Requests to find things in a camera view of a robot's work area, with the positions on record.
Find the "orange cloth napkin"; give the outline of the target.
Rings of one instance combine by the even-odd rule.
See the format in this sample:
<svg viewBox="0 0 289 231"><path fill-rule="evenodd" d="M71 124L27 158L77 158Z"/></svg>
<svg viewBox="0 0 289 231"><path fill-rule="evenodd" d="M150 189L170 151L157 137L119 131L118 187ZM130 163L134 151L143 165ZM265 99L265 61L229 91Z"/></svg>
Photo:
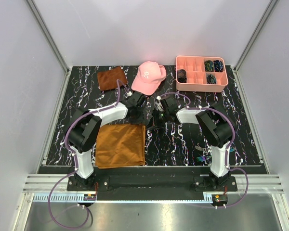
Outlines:
<svg viewBox="0 0 289 231"><path fill-rule="evenodd" d="M96 141L96 166L99 169L143 166L145 131L144 125L102 126Z"/></svg>

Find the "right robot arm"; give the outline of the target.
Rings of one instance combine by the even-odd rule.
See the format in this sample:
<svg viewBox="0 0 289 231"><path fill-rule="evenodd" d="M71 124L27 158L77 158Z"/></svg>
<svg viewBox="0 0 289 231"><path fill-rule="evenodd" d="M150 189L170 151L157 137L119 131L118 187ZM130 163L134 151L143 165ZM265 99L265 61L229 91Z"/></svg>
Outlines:
<svg viewBox="0 0 289 231"><path fill-rule="evenodd" d="M204 108L186 106L180 109L176 100L167 96L159 99L147 128L162 129L168 122L199 125L208 145L211 146L209 175L195 180L195 190L199 192L225 190L231 177L229 152L235 138L235 128L230 118L218 111L217 104Z"/></svg>

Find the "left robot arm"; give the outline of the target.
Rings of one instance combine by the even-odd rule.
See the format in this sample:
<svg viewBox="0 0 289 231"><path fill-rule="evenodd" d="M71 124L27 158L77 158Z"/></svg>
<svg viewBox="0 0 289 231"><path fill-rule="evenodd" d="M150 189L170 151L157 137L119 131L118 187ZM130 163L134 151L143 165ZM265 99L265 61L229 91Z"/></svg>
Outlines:
<svg viewBox="0 0 289 231"><path fill-rule="evenodd" d="M74 175L83 190L94 186L93 151L100 169L145 164L144 101L135 91L109 106L80 107L74 113L65 130L65 146L74 156Z"/></svg>

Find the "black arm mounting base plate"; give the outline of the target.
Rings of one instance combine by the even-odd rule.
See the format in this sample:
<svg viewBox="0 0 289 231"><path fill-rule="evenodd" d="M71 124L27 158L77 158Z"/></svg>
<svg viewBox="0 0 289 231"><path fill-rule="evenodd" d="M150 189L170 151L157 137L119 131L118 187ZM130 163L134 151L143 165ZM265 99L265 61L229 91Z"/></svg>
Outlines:
<svg viewBox="0 0 289 231"><path fill-rule="evenodd" d="M209 167L122 167L94 168L86 180L72 176L68 191L97 190L98 201L200 200L203 193L237 192L236 179L224 177L220 185L211 179Z"/></svg>

